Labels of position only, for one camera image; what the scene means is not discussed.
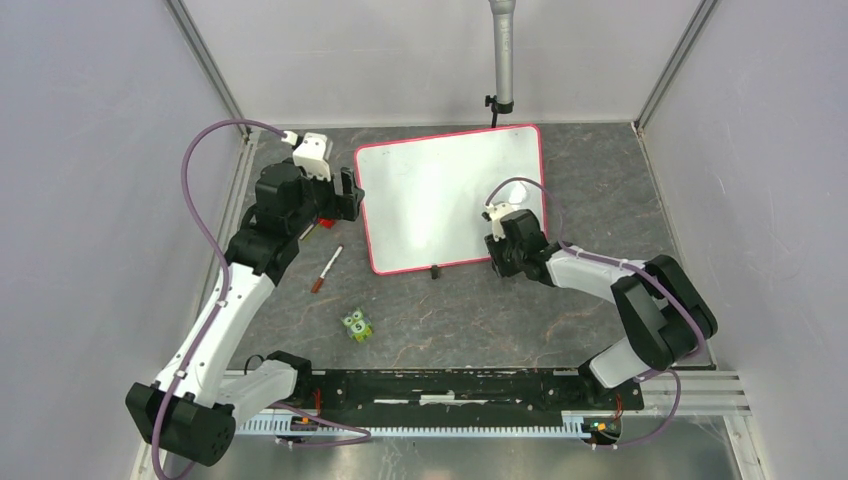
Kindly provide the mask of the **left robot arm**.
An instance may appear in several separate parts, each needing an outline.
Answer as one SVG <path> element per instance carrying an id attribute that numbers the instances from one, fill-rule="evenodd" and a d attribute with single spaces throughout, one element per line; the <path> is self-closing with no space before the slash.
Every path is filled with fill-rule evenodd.
<path id="1" fill-rule="evenodd" d="M 320 219 L 356 221 L 365 196 L 352 169 L 321 180 L 287 159 L 262 170 L 255 202 L 222 252 L 215 288 L 192 330 L 150 384 L 134 383 L 125 405 L 143 440 L 195 464 L 212 466 L 236 430 L 278 400 L 306 405 L 314 394 L 308 360 L 284 352 L 223 384 L 236 347 Z"/>

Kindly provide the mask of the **white marker pen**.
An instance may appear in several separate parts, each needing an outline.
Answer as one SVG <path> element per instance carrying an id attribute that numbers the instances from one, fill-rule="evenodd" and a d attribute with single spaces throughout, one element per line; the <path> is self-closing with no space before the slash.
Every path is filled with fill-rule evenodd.
<path id="1" fill-rule="evenodd" d="M 310 289 L 310 292 L 312 294 L 317 294 L 321 290 L 328 273 L 330 272 L 330 270 L 332 269 L 332 267 L 334 266 L 334 264 L 338 260 L 339 256 L 343 252 L 343 250 L 344 250 L 344 245 L 339 244 L 337 246 L 337 248 L 335 249 L 335 251 L 333 252 L 332 256 L 329 258 L 329 260 L 327 261 L 327 263 L 323 267 L 323 269 L 320 272 L 320 274 L 318 275 L 318 277 L 316 278 L 315 282 L 313 283 L 313 285 Z"/>

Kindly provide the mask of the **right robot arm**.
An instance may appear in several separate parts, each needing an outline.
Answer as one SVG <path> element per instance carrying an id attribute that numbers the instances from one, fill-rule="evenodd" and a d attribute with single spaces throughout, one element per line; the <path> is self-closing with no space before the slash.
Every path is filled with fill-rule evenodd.
<path id="1" fill-rule="evenodd" d="M 591 408 L 606 406 L 625 382 L 650 378 L 697 354 L 718 331 L 711 309 L 671 256 L 616 259 L 551 242 L 532 211 L 506 203 L 487 207 L 482 216 L 491 225 L 484 241 L 498 276 L 523 274 L 616 307 L 624 338 L 578 369 L 578 396 Z"/>

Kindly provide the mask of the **white board with pink frame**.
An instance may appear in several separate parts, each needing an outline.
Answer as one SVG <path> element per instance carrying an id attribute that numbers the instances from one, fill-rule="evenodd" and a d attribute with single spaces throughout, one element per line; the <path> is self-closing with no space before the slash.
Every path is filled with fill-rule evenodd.
<path id="1" fill-rule="evenodd" d="M 354 154 L 372 270 L 391 275 L 488 259 L 487 203 L 546 221 L 543 149 L 532 124 L 374 143 Z"/>

